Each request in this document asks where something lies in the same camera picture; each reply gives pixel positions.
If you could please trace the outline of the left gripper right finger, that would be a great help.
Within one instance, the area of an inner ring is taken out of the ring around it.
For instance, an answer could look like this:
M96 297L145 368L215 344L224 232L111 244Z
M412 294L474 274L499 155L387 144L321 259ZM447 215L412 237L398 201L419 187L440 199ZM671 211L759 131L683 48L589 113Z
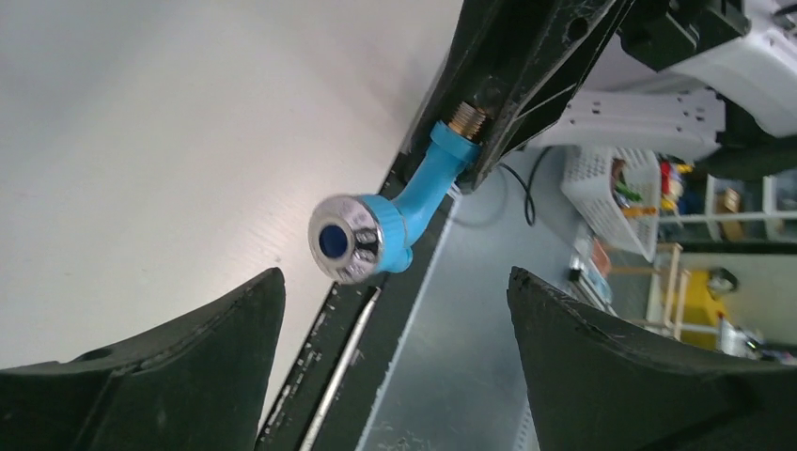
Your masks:
M796 369L703 350L512 269L508 307L543 450L792 450Z

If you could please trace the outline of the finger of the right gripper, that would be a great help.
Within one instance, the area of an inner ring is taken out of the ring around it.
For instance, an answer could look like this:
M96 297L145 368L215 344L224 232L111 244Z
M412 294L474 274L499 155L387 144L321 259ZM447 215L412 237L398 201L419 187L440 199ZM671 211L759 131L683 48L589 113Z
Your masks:
M593 70L632 9L632 1L547 1L540 24L510 43L508 94L485 132L473 164L478 188L512 150L549 129Z
M540 24L547 1L465 1L442 72L403 146L409 166L417 167L426 154L432 126L447 122L466 102L487 114L478 137L480 152L485 132L507 94L509 60L518 56L510 41L528 35L524 29Z

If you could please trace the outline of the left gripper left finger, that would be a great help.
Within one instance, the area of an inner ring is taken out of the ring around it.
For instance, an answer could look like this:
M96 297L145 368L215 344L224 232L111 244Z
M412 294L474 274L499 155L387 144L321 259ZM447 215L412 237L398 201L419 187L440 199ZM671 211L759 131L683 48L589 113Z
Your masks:
M5 450L251 450L286 303L271 268L66 362L1 373Z

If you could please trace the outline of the blue plastic water faucet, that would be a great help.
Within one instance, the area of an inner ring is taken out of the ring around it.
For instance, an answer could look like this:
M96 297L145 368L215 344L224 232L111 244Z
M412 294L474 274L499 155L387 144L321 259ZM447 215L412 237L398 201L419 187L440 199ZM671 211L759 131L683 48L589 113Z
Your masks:
M412 246L427 229L456 178L479 151L487 114L461 103L437 122L421 164L393 199L377 194L337 194L323 199L308 223L309 248L319 268L340 284L380 272L403 272Z

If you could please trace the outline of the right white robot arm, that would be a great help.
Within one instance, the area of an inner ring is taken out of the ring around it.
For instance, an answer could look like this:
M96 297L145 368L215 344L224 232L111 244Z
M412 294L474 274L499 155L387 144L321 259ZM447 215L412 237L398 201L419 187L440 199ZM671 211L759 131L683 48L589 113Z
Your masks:
M510 152L642 148L724 179L796 165L792 1L465 1L403 149L444 122L477 145L473 192Z

